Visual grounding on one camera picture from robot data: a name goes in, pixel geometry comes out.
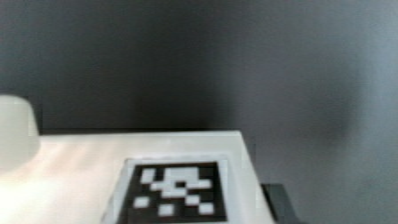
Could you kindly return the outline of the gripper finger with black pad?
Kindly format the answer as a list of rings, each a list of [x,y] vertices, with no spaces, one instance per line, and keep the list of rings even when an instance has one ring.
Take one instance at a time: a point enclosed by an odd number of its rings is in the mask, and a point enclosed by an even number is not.
[[[28,101],[0,95],[0,174],[12,171],[38,151],[38,131]]]

